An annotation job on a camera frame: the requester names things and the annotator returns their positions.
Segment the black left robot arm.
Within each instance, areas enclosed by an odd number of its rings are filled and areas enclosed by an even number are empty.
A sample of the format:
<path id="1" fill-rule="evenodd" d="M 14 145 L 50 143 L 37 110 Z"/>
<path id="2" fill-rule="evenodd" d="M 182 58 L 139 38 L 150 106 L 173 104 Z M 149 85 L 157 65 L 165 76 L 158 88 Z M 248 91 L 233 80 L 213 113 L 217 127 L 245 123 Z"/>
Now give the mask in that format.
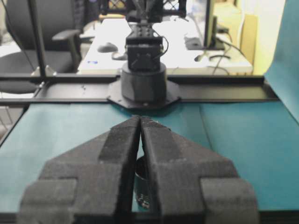
<path id="1" fill-rule="evenodd" d="M 186 16 L 186 1 L 165 9 L 164 0 L 127 0 L 124 9 L 127 22 L 132 22 L 126 37 L 127 61 L 120 79 L 108 86 L 110 102 L 128 109 L 159 109 L 180 100 L 178 84 L 167 79 L 166 66 L 160 58 L 167 52 L 164 36 L 153 29 L 164 16 Z"/>

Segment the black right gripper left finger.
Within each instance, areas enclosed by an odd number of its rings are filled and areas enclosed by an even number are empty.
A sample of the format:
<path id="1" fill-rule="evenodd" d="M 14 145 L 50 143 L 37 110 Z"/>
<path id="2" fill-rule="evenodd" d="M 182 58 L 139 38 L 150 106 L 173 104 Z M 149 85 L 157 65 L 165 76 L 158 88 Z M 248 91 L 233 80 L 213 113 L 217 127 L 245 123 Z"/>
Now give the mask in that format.
<path id="1" fill-rule="evenodd" d="M 131 210 L 140 117 L 133 116 L 44 164 L 24 191 L 19 224 L 114 224 Z"/>

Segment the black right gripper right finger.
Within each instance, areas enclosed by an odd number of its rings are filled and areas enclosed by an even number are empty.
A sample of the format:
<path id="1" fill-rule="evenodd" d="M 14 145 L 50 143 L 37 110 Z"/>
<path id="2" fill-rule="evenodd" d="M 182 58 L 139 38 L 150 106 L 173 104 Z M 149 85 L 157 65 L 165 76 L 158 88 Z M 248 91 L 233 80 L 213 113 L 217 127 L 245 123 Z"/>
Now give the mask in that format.
<path id="1" fill-rule="evenodd" d="M 150 193 L 163 224 L 257 224 L 252 185 L 234 163 L 149 117 L 141 135 Z"/>

